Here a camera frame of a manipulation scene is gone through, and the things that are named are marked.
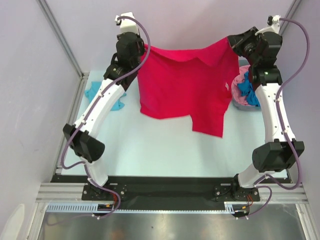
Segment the black bracket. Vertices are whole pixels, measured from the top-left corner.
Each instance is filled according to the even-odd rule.
[[[260,201],[257,188],[244,188],[239,185],[238,174],[234,176],[230,185],[215,185],[213,192],[216,202],[247,202],[249,195],[254,202]]]
[[[271,26],[271,25],[272,25],[273,19],[274,19],[273,16],[269,16],[269,17],[268,17],[268,21],[266,22],[266,23],[268,24],[268,26]]]
[[[117,36],[116,53],[112,56],[111,64],[107,67],[103,78],[116,80],[129,73],[140,64],[140,58],[145,53],[144,41],[133,32],[125,32]],[[125,91],[136,78],[135,72],[117,83]]]
[[[267,84],[282,85],[281,73],[276,65],[273,67],[249,67],[249,81],[252,83],[255,91],[259,85],[266,86]]]
[[[305,150],[303,141],[293,139],[292,144],[300,156]],[[267,142],[256,148],[252,153],[252,162],[260,173],[266,171],[281,172],[284,169],[290,169],[296,162],[295,156],[289,146],[284,141]]]
[[[75,130],[75,125],[64,125],[63,134],[67,141],[71,138]],[[87,159],[89,163],[98,160],[105,151],[105,145],[102,142],[91,137],[88,131],[83,132],[81,130],[74,136],[70,148],[74,150],[77,156]]]
[[[122,202],[126,200],[127,185],[111,185],[107,183],[104,185],[104,188],[112,190],[119,194]],[[97,188],[91,183],[87,182],[84,184],[81,199],[83,201],[113,201],[114,196],[110,192]]]

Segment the orange wire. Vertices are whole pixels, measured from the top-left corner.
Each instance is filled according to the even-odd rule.
[[[248,198],[250,198],[250,200],[251,200],[251,204],[249,205],[249,207],[250,207],[250,206],[252,206],[252,204],[254,204],[254,200],[252,199],[250,194],[248,195]]]
[[[113,194],[113,205],[116,205],[116,202],[117,202],[117,196]]]

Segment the red t-shirt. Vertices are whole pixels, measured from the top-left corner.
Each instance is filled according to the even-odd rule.
[[[138,72],[141,113],[156,119],[190,115],[193,131],[222,137],[238,74],[239,59],[227,38],[203,49],[152,46]]]

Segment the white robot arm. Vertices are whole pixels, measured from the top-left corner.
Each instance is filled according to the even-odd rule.
[[[280,71],[274,65],[282,45],[279,21],[279,15],[269,16],[268,26],[261,30],[253,27],[243,34],[228,36],[233,51],[245,57],[250,64],[249,79],[259,100],[265,127],[265,144],[253,151],[253,163],[235,176],[239,188],[254,188],[261,177],[289,169],[295,163],[281,123],[299,156],[305,149],[302,141],[296,141],[287,118],[282,92],[279,92],[283,82]]]
[[[134,19],[132,12],[123,13],[121,16]],[[136,78],[137,72],[119,82],[114,81],[135,69],[140,64],[140,57],[145,52],[144,42],[140,38],[137,24],[130,19],[118,20],[118,17],[116,16],[115,22],[120,26],[121,34],[117,36],[117,52],[113,55],[111,64],[103,76],[101,87],[74,125],[66,124],[63,128],[67,140],[76,130],[78,131],[72,139],[70,147],[86,165],[91,178],[99,186],[103,186],[108,181],[108,174],[105,166],[106,161],[101,159],[105,145],[96,137],[112,106],[128,89]]]

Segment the white wall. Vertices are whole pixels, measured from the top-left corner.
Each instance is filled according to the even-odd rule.
[[[25,232],[79,79],[35,0],[0,1],[0,26],[0,233],[18,204]]]
[[[284,102],[297,140],[304,141],[300,160],[302,182],[314,216],[320,227],[320,2],[303,1],[294,19],[301,22],[310,36],[310,55],[302,72],[284,90]],[[306,39],[298,26],[290,24],[283,36],[277,65],[282,78],[288,79],[301,65],[306,54]]]
[[[269,15],[285,15],[293,0],[47,0],[83,72],[105,70],[116,51],[116,15],[133,12],[152,45],[164,49],[206,47]]]

